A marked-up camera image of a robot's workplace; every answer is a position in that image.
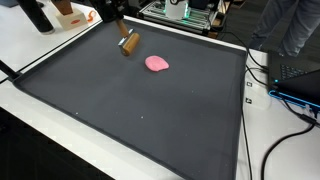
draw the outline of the person's leg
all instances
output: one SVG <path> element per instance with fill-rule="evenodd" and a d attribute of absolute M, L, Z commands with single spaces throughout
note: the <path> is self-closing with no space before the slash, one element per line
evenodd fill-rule
<path fill-rule="evenodd" d="M 280 44 L 279 53 L 297 56 L 319 24 L 320 0 L 300 0 Z"/>
<path fill-rule="evenodd" d="M 269 0 L 251 36 L 249 48 L 260 50 L 282 16 L 296 0 Z"/>

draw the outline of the white surface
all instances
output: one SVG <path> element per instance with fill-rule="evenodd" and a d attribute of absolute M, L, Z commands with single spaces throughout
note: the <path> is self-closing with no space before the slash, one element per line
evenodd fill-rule
<path fill-rule="evenodd" d="M 213 43 L 244 49 L 161 25 L 141 20 L 134 21 Z M 252 54 L 256 60 L 265 63 L 266 54 L 257 51 L 252 51 Z M 248 60 L 248 65 L 253 66 L 250 60 Z M 263 75 L 256 74 L 262 80 L 265 78 Z M 266 89 L 255 83 L 249 74 L 246 81 L 253 83 L 253 87 L 246 86 L 245 91 L 245 97 L 252 99 L 253 104 L 245 103 L 244 113 L 254 180 L 259 180 L 261 161 L 267 148 L 281 136 L 303 130 L 306 128 L 306 124 L 291 115 L 279 101 L 271 99 L 266 94 Z M 157 163 L 20 92 L 8 81 L 0 85 L 0 106 L 115 179 L 179 179 L 179 176 Z M 239 140 L 237 180 L 248 180 L 248 165 L 242 130 Z M 319 138 L 320 131 L 315 128 L 307 135 L 290 139 L 281 144 L 268 160 L 266 180 L 319 179 Z"/>
<path fill-rule="evenodd" d="M 7 8 L 0 6 L 0 60 L 18 71 L 32 61 L 41 57 L 53 48 L 59 46 L 66 40 L 92 26 L 101 18 L 97 14 L 94 20 L 88 25 L 64 31 L 55 17 L 57 9 L 48 0 L 42 0 L 44 3 L 43 12 L 55 28 L 55 32 L 50 35 L 42 35 L 32 24 L 28 16 L 23 12 L 20 6 Z M 93 8 L 72 4 L 82 11 L 85 16 Z M 0 72 L 0 81 L 7 76 Z"/>

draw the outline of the orange object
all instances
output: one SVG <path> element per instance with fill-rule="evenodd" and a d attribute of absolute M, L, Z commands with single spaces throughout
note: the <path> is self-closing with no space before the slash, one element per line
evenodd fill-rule
<path fill-rule="evenodd" d="M 97 12 L 95 12 L 95 11 L 90 11 L 90 13 L 89 13 L 89 15 L 88 15 L 88 17 L 89 17 L 89 19 L 88 19 L 88 22 L 91 22 L 91 21 L 93 21 L 93 18 L 96 16 L 96 14 L 97 14 Z"/>

